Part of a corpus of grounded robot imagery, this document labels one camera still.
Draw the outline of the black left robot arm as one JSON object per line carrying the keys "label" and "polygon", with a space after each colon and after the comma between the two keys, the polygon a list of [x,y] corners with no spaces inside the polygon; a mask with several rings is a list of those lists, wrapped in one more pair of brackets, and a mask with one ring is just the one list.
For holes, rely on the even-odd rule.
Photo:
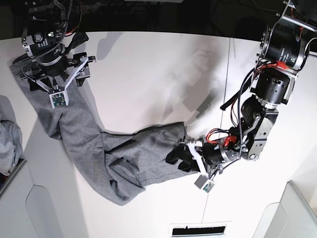
{"label": "black left robot arm", "polygon": [[214,128],[206,136],[181,143],[166,162],[212,179],[241,159],[257,160],[276,122],[277,107],[288,103],[316,38],[316,1],[287,1],[278,20],[263,32],[256,66],[239,91],[221,106],[222,110],[230,108],[233,126]]}

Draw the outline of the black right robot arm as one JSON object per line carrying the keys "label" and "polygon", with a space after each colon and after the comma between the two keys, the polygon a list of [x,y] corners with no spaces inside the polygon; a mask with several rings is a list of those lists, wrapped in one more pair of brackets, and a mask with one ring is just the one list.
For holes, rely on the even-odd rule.
{"label": "black right robot arm", "polygon": [[66,80],[68,68],[79,66],[86,52],[74,54],[72,49],[87,42],[85,32],[77,32],[82,19],[79,0],[40,0],[29,8],[21,42],[25,54],[20,59],[20,78],[27,80],[31,91],[49,91],[51,80]]}

